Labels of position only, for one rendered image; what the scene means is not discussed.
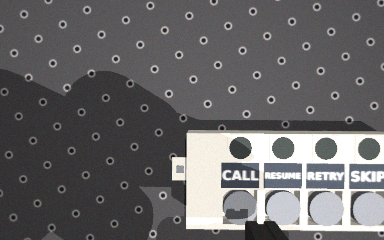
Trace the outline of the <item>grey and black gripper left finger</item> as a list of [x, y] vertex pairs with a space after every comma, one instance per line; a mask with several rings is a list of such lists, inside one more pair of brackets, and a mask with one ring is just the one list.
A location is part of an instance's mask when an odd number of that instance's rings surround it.
[[270, 240], [261, 224], [257, 221], [245, 222], [245, 240]]

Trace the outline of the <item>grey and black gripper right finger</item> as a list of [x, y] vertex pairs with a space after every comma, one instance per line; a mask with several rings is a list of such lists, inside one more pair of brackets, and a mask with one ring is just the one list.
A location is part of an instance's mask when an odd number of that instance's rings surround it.
[[264, 221], [261, 225], [270, 240], [289, 240], [275, 221]]

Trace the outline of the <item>white operator panel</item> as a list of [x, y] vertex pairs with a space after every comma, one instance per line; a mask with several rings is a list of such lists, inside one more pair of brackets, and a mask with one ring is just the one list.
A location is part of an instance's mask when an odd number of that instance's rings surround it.
[[188, 130], [186, 229], [384, 231], [384, 132]]

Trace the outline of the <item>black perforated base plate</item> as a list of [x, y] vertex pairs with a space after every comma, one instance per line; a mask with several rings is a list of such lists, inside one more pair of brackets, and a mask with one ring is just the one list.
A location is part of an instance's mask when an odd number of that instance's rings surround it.
[[384, 0], [0, 0], [0, 240], [245, 240], [188, 130], [384, 132]]

